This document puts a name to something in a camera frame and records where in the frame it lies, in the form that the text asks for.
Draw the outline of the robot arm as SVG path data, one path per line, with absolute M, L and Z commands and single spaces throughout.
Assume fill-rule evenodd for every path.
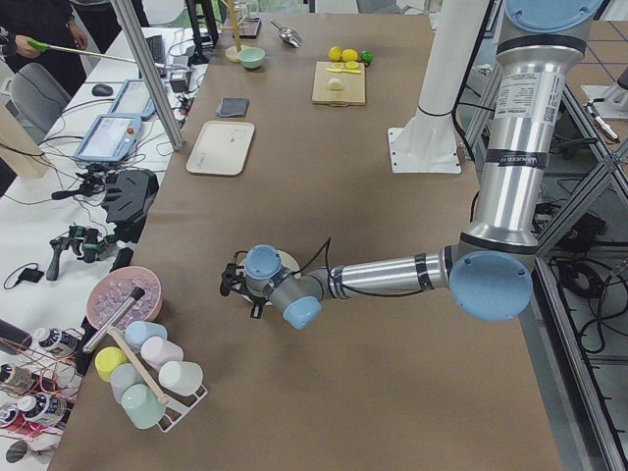
M 272 245 L 235 258 L 222 275 L 222 295 L 238 293 L 259 318 L 278 308 L 303 329 L 326 299 L 355 295 L 405 297 L 447 288 L 468 314 L 513 318 L 533 294 L 538 242 L 532 232 L 537 198 L 569 70 L 585 55 L 597 1 L 507 1 L 498 36 L 497 106 L 478 199 L 459 241 L 420 253 L 347 266 L 298 271 Z M 389 131 L 395 173 L 449 173 L 457 159 L 453 118 L 477 43 L 485 31 L 486 1 L 446 1 L 433 41 L 415 115 Z

